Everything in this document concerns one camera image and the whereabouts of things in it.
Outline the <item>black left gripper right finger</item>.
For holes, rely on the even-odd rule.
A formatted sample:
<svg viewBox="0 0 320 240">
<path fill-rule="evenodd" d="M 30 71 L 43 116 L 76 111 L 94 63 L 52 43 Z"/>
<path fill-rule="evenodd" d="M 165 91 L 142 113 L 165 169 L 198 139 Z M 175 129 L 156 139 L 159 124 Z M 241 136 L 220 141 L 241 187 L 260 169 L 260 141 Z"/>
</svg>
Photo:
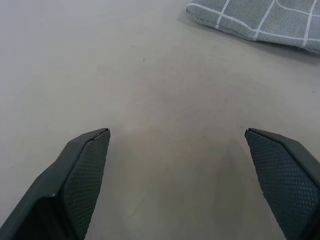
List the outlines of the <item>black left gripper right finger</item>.
<svg viewBox="0 0 320 240">
<path fill-rule="evenodd" d="M 298 141 L 249 128 L 245 139 L 258 182 L 287 240 L 320 238 L 320 163 Z"/>
</svg>

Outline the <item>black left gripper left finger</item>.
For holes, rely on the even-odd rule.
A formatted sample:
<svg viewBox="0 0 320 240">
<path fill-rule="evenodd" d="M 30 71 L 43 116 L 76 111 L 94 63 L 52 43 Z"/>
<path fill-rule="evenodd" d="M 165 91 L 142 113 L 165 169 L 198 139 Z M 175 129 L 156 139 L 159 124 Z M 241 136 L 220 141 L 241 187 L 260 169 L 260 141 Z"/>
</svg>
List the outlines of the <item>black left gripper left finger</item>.
<svg viewBox="0 0 320 240">
<path fill-rule="evenodd" d="M 110 130 L 70 140 L 0 228 L 2 240 L 83 240 L 101 190 Z"/>
</svg>

